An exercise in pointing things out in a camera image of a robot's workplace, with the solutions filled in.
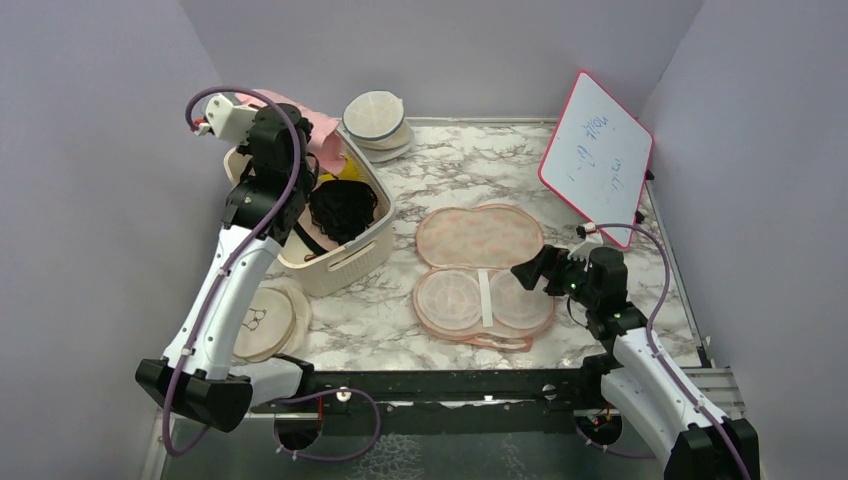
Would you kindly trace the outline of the peach patterned mesh laundry bag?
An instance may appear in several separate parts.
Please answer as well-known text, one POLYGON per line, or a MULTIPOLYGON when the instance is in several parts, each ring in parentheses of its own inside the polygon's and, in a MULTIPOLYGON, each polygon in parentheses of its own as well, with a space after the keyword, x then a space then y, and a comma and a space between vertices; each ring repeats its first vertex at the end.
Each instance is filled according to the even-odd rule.
POLYGON ((540 285, 524 289, 513 266, 544 245, 539 223, 506 204, 446 207, 419 224, 416 249, 429 270, 412 305, 424 329, 447 341, 526 352, 555 314, 540 285))

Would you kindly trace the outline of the pink bra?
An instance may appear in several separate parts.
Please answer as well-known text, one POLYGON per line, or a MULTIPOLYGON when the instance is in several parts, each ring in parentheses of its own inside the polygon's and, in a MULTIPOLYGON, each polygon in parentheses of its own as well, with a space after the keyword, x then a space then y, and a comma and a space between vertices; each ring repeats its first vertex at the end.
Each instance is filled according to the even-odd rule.
POLYGON ((291 104, 298 108, 301 114, 313 125, 307 151, 316 157, 323 171, 333 175, 338 175, 343 171, 346 161, 342 153, 342 140, 337 133, 338 120, 314 111, 279 93, 266 89, 257 89, 257 92, 275 103, 291 104))

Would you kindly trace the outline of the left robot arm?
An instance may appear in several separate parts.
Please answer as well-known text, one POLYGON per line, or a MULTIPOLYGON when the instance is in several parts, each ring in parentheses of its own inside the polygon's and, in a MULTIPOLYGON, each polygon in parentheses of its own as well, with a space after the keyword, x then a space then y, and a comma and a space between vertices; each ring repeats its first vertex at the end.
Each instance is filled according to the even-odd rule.
POLYGON ((232 370, 234 346, 262 276, 286 244, 317 183, 312 124, 286 103, 253 113, 236 138, 248 166, 225 200, 215 256, 176 337, 135 380, 164 410, 222 432, 260 403, 257 373, 232 370))

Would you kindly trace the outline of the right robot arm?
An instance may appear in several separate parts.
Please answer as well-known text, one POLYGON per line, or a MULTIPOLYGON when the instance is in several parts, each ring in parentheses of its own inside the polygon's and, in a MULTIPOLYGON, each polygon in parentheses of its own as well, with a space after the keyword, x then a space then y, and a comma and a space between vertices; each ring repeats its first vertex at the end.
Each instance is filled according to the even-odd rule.
POLYGON ((592 407, 614 406, 663 464, 664 478, 760 478, 755 428, 719 408, 661 347, 649 318, 628 299, 622 252, 598 247, 577 259, 546 245, 511 272, 527 290, 544 279, 545 293, 584 308, 606 352, 585 360, 578 396, 592 407))

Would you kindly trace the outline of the cream plastic laundry basket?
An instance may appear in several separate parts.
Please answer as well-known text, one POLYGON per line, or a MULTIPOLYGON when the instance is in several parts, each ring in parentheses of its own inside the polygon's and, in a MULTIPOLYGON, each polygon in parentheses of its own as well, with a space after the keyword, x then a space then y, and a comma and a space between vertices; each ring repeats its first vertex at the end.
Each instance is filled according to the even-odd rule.
POLYGON ((396 208, 389 188, 343 128, 336 130, 336 137, 342 157, 352 161, 359 179, 375 191, 377 206, 374 223, 368 230, 326 254, 316 256, 297 234, 289 236, 277 261, 313 297, 333 294, 360 280, 387 261, 394 249, 392 223, 396 208))

